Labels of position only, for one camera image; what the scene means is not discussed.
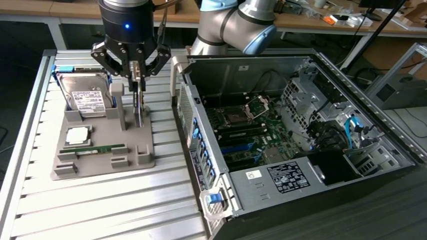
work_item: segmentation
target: blue cable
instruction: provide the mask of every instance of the blue cable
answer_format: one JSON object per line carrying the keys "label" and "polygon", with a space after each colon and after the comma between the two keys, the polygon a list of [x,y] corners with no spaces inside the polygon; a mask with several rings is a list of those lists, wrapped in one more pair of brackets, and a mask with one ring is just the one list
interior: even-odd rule
{"label": "blue cable", "polygon": [[349,138],[349,141],[350,141],[350,149],[354,148],[354,143],[353,143],[353,137],[350,135],[350,122],[354,122],[354,124],[357,126],[359,126],[361,128],[363,128],[363,124],[359,120],[359,118],[357,116],[351,116],[347,120],[346,120],[346,123],[345,123],[345,129],[346,129],[346,135],[347,135],[347,138]]}

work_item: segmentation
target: black pole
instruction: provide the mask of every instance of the black pole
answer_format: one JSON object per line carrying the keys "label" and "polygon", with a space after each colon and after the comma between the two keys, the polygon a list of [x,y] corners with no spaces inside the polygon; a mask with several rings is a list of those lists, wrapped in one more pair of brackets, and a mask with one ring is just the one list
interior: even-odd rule
{"label": "black pole", "polygon": [[403,4],[406,3],[406,1],[407,0],[401,0],[398,6],[395,6],[395,8],[391,10],[391,13],[386,17],[385,21],[382,21],[378,29],[375,30],[373,36],[367,40],[365,46],[362,47],[361,51],[358,52],[357,56],[354,57],[353,61],[349,64],[349,66],[342,70],[345,74],[347,74],[350,72],[353,66],[355,65],[355,63],[359,60],[359,58],[362,57],[363,53],[369,49],[369,47],[373,44],[375,38],[379,36],[381,32],[383,31],[383,29],[385,29],[386,25],[389,24],[390,20],[394,18],[397,12],[401,10],[401,8],[402,8]]}

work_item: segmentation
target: aluminum extrusion table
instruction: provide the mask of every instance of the aluminum extrusion table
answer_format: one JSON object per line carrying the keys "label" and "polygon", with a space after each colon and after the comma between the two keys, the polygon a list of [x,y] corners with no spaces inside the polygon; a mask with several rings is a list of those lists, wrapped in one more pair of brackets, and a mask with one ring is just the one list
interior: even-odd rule
{"label": "aluminum extrusion table", "polygon": [[0,193],[0,239],[207,239],[171,107],[171,65],[147,82],[145,95],[157,166],[53,181],[66,107],[54,64],[99,65],[89,50],[45,51]]}

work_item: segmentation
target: blue ram slot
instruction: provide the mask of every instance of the blue ram slot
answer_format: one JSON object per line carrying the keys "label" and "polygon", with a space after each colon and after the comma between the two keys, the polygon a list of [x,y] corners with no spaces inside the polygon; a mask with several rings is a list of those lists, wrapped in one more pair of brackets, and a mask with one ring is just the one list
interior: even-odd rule
{"label": "blue ram slot", "polygon": [[249,150],[251,150],[254,144],[255,144],[255,141],[249,144],[243,144],[243,145],[238,145],[238,146],[222,147],[221,152],[222,152],[222,154],[230,154],[230,153],[235,153],[235,152],[249,151]]}

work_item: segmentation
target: motherboard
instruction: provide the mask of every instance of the motherboard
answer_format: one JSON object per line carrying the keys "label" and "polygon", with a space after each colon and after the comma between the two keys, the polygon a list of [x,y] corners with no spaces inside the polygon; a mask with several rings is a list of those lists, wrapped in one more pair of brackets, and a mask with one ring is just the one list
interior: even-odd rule
{"label": "motherboard", "polygon": [[231,172],[291,160],[302,151],[267,97],[206,112]]}

